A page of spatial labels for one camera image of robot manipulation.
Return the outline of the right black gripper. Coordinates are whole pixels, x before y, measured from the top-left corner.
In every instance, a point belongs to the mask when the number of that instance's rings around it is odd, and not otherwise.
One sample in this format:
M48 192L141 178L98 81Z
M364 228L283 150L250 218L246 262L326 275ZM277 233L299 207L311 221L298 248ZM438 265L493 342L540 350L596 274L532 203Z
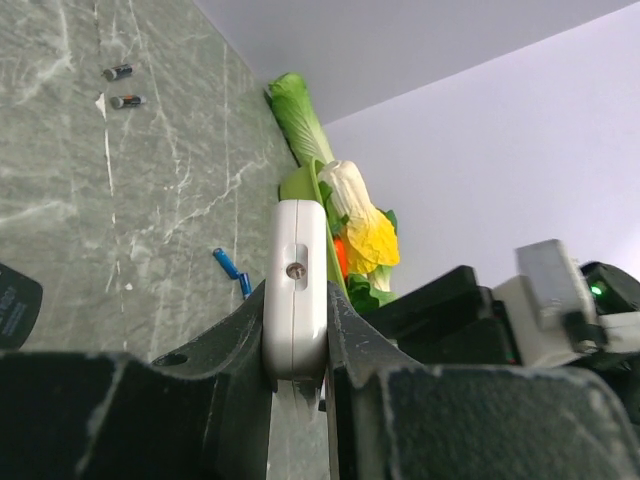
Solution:
M469 266L370 312L369 324L422 364L520 363L504 303Z

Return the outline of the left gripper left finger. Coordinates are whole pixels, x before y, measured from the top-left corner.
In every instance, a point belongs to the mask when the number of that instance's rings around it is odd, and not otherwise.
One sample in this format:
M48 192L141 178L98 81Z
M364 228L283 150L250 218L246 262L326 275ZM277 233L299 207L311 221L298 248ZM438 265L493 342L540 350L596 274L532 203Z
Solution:
M5 479L262 479L272 393L263 287L146 363L128 353L1 357Z

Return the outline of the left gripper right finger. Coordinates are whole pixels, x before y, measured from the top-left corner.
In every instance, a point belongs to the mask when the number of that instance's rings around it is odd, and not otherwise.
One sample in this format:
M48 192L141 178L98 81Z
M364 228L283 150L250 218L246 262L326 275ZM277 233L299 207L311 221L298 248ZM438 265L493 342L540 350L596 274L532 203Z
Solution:
M327 288L334 479L635 479L625 409L577 368L422 365Z

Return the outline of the red white AC remote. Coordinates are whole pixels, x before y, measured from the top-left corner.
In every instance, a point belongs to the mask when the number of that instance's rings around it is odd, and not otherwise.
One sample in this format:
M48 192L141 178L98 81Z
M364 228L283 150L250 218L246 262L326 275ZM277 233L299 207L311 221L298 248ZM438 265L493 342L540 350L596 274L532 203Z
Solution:
M273 390L304 423L319 412L328 356L328 280L314 210L314 203L300 200L276 206L262 330Z

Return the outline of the black TV remote control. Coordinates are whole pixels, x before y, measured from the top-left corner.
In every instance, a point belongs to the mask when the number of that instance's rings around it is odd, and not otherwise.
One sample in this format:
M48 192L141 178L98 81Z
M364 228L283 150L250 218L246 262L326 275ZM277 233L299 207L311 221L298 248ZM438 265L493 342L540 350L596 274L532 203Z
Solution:
M31 334L43 300L42 285L10 268L1 265L1 349L21 348Z

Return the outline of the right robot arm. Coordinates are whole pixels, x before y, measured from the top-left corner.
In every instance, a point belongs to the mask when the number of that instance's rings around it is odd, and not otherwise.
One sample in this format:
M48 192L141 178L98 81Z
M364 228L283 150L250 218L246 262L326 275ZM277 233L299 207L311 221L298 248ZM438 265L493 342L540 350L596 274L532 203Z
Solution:
M639 312L639 281L621 269L591 262L581 268L591 288L596 312L622 314ZM477 284L475 271L459 266L431 283L391 303L363 314L383 336L397 343L401 351L423 364L533 366L524 361L524 340L516 338L524 328L524 317L515 314L515 292L509 310L495 291ZM569 343L560 349L569 359L549 360L542 366L576 366L596 372L624 370L630 353L576 354Z

